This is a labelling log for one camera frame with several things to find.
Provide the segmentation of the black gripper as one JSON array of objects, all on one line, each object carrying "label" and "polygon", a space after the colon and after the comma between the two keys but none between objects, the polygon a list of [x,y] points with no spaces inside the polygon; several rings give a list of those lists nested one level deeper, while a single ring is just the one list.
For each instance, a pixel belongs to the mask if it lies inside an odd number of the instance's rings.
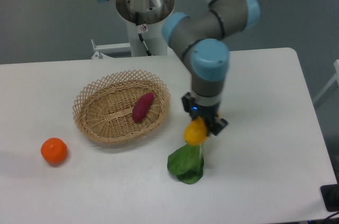
[{"label": "black gripper", "polygon": [[189,114],[192,120],[200,117],[207,127],[207,136],[217,136],[226,126],[228,121],[217,117],[221,94],[204,97],[197,93],[187,92],[181,98],[183,110]]}]

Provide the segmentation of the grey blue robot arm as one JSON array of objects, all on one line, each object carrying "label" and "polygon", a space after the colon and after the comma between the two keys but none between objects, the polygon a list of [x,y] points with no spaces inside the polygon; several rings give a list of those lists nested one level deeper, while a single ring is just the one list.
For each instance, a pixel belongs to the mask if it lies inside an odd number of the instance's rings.
[{"label": "grey blue robot arm", "polygon": [[115,0],[128,28],[131,54],[165,55],[172,49],[191,74],[191,90],[182,98],[192,119],[202,118],[207,133],[217,135],[227,121],[218,117],[229,68],[223,39],[255,25],[257,0],[207,0],[208,11],[193,19],[174,11],[174,0]]}]

